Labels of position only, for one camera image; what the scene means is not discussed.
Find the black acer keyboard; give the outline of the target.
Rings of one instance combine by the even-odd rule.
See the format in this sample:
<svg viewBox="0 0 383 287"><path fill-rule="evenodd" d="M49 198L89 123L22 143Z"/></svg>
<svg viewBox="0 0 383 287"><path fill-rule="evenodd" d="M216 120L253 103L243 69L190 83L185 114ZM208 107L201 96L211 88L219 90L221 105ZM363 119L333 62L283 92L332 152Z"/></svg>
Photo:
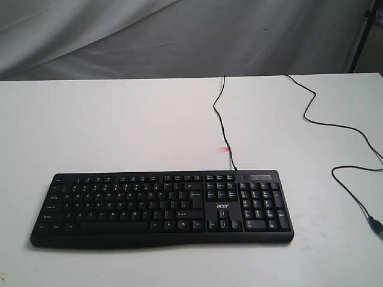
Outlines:
<svg viewBox="0 0 383 287"><path fill-rule="evenodd" d="M289 243L275 170L58 173L30 241L39 248L118 249Z"/></svg>

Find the grey backdrop cloth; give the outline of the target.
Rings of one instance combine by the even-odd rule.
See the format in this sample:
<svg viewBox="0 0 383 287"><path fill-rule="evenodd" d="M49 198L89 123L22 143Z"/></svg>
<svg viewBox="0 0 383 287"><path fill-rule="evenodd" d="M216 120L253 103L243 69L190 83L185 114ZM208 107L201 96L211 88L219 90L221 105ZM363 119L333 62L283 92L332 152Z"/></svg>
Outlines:
<svg viewBox="0 0 383 287"><path fill-rule="evenodd" d="M2 80L346 73L373 1L2 1Z"/></svg>

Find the black tripod stand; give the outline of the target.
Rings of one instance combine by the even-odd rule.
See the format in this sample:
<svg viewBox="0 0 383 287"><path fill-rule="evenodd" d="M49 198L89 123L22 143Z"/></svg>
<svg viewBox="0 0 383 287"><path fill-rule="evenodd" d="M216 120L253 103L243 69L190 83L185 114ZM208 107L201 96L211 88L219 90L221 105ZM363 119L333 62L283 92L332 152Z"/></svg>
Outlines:
<svg viewBox="0 0 383 287"><path fill-rule="evenodd" d="M369 8L364 12L363 30L358 37L357 46L354 51L354 55L349 66L348 73L354 73L357 67L361 52L363 51L370 29L375 21L376 11L378 9L379 1L370 1Z"/></svg>

